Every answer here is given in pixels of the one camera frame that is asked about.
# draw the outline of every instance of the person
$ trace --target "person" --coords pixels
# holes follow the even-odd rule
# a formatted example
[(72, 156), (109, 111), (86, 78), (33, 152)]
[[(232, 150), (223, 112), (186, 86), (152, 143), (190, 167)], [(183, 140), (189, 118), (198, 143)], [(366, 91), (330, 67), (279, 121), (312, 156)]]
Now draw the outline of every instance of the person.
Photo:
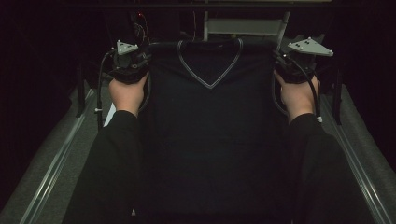
[[(374, 223), (343, 150), (314, 116), (308, 83), (286, 83), (276, 71), (275, 76), (290, 123), (284, 137), (292, 223)], [(117, 111), (92, 144), (64, 223), (134, 223), (142, 153), (137, 117), (146, 80), (110, 82)], [(318, 79), (312, 82), (318, 90)]]

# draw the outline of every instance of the v-neck collar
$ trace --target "v-neck collar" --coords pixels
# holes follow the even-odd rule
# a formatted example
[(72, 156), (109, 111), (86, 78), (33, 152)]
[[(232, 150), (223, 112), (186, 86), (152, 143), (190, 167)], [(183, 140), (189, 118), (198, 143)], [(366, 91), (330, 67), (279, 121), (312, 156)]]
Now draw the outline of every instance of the v-neck collar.
[(243, 41), (242, 39), (238, 38), (238, 43), (239, 43), (239, 50), (236, 53), (235, 57), (233, 58), (233, 62), (228, 66), (228, 68), (219, 76), (219, 78), (214, 81), (212, 84), (208, 84), (207, 82), (203, 81), (200, 77), (198, 77), (189, 67), (189, 65), (186, 63), (186, 61), (183, 59), (183, 56), (181, 55), (181, 46), (183, 44), (183, 40), (180, 40), (177, 44), (177, 54), (178, 54), (178, 58), (180, 59), (181, 63), (183, 64), (183, 66), (187, 69), (187, 71), (190, 73), (190, 75), (192, 75), (192, 77), (194, 77), (197, 81), (199, 81), (201, 84), (203, 84), (205, 87), (207, 87), (208, 89), (212, 90), (213, 88), (215, 88), (222, 79), (225, 78), (225, 76), (230, 72), (230, 70), (233, 68), (233, 66), (235, 65), (235, 63), (238, 61), (239, 56), (241, 55), (242, 52), (242, 48), (243, 48)]

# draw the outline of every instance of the black cable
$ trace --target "black cable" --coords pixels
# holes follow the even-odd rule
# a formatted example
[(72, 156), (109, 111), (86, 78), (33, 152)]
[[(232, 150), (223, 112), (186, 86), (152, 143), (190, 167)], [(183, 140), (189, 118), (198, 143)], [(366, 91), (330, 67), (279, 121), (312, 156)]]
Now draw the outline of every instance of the black cable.
[(95, 108), (95, 113), (97, 115), (97, 123), (98, 123), (98, 131), (100, 131), (103, 128), (103, 118), (102, 118), (102, 94), (101, 94), (101, 89), (102, 89), (102, 73), (103, 73), (103, 66), (105, 64), (105, 61), (107, 57), (110, 54), (113, 54), (116, 52), (115, 49), (110, 50), (105, 54), (105, 56), (102, 59), (102, 62), (100, 63), (100, 69), (99, 69), (99, 78), (98, 78), (98, 88), (97, 88), (97, 106)]
[(311, 78), (309, 78), (309, 76), (308, 76), (308, 74), (305, 72), (305, 70), (304, 70), (296, 61), (294, 61), (292, 58), (289, 58), (289, 59), (290, 59), (290, 61), (291, 61), (292, 63), (294, 63), (294, 65), (296, 65), (296, 66), (301, 70), (301, 72), (304, 74), (304, 76), (305, 76), (305, 78), (306, 78), (306, 81), (308, 82), (309, 87), (311, 88), (312, 94), (313, 94), (313, 96), (314, 96), (315, 115), (317, 116), (318, 121), (321, 122), (322, 118), (321, 118), (321, 115), (320, 115), (320, 108), (319, 108), (319, 105), (318, 105), (318, 95), (317, 95), (317, 92), (316, 92), (316, 90), (315, 90), (314, 84), (312, 84)]
[(139, 108), (139, 112), (141, 112), (142, 110), (144, 110), (144, 109), (146, 108), (146, 105), (147, 105), (148, 102), (149, 102), (149, 96), (150, 96), (150, 94), (151, 94), (151, 76), (150, 76), (149, 73), (147, 74), (147, 76), (148, 76), (148, 80), (147, 80), (147, 83), (148, 83), (148, 93), (147, 93), (145, 102), (144, 102), (144, 103), (140, 106), (140, 108)]
[(321, 89), (321, 87), (320, 87), (320, 81), (318, 78), (318, 74), (316, 71), (314, 71), (314, 76), (317, 77), (317, 81), (318, 81), (318, 93), (319, 93), (319, 95), (318, 95), (318, 110), (319, 110), (318, 114), (320, 115), (321, 114), (321, 112), (320, 112), (320, 104), (321, 104), (320, 89)]
[(273, 101), (274, 101), (274, 104), (275, 104), (276, 108), (277, 108), (282, 114), (284, 114), (285, 116), (287, 116), (287, 115), (288, 115), (288, 112), (287, 112), (286, 110), (284, 110), (284, 109), (282, 108), (282, 106), (280, 106), (279, 103), (277, 102), (276, 94), (275, 94), (275, 82), (276, 82), (275, 73), (273, 73), (272, 85), (271, 85), (271, 89), (272, 89), (272, 92), (271, 92), (271, 93), (272, 93)]

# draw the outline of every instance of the black sleeve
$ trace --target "black sleeve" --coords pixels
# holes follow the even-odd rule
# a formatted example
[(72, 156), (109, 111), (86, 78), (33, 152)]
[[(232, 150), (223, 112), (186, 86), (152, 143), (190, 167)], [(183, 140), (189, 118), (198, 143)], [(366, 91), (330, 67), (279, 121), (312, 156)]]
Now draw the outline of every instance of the black sleeve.
[(293, 223), (374, 223), (344, 150), (312, 114), (292, 121), (286, 134)]
[(92, 144), (63, 223), (130, 223), (140, 148), (136, 117), (117, 111)]

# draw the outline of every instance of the hand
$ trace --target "hand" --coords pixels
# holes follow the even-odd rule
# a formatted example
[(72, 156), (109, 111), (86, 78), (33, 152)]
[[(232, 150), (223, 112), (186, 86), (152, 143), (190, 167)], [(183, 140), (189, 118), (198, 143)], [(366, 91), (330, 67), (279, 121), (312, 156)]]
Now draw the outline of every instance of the hand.
[[(282, 87), (281, 98), (283, 104), (288, 109), (289, 122), (302, 114), (313, 114), (315, 111), (315, 102), (312, 90), (308, 82), (301, 84), (286, 83), (282, 76), (274, 70), (276, 79)], [(312, 84), (318, 94), (318, 79), (313, 76)]]
[(126, 110), (137, 117), (144, 97), (143, 87), (146, 80), (147, 75), (143, 76), (139, 82), (127, 85), (113, 79), (109, 84), (109, 91), (116, 110)]

